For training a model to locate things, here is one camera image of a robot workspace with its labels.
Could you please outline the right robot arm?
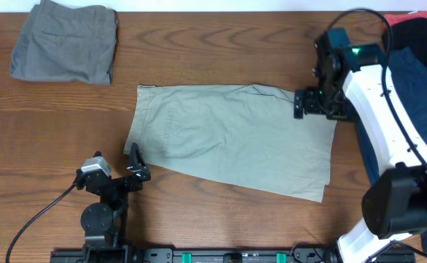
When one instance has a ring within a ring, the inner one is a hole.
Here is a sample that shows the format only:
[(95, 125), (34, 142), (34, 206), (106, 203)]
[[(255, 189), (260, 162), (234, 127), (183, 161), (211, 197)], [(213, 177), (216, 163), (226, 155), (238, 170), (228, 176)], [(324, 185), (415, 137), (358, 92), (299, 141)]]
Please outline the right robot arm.
[(393, 247), (427, 231), (427, 144), (393, 84), (388, 53), (379, 45), (352, 45), (343, 28), (315, 40), (318, 85), (298, 90), (294, 116), (358, 120), (377, 160), (379, 178), (364, 194), (362, 219), (316, 262), (396, 262)]

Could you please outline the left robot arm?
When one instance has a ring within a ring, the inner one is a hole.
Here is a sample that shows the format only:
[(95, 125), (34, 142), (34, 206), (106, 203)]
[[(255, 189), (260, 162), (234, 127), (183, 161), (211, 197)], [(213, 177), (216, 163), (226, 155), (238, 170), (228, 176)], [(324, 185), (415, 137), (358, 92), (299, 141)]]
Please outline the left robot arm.
[(142, 190), (142, 184), (151, 179), (151, 173), (142, 159), (139, 146), (131, 145), (127, 169), (130, 176), (113, 178), (112, 168), (100, 152), (86, 159), (74, 183), (77, 189), (99, 197), (81, 215), (85, 244), (93, 247), (115, 247), (124, 236), (128, 211), (128, 194)]

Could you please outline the beige khaki shorts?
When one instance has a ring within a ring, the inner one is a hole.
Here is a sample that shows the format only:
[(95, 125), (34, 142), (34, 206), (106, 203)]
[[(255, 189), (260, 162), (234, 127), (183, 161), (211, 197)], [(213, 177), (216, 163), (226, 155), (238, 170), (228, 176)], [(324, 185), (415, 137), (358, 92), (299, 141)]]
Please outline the beige khaki shorts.
[(294, 95), (266, 85), (141, 85), (127, 143), (148, 164), (321, 202), (334, 121), (293, 116)]

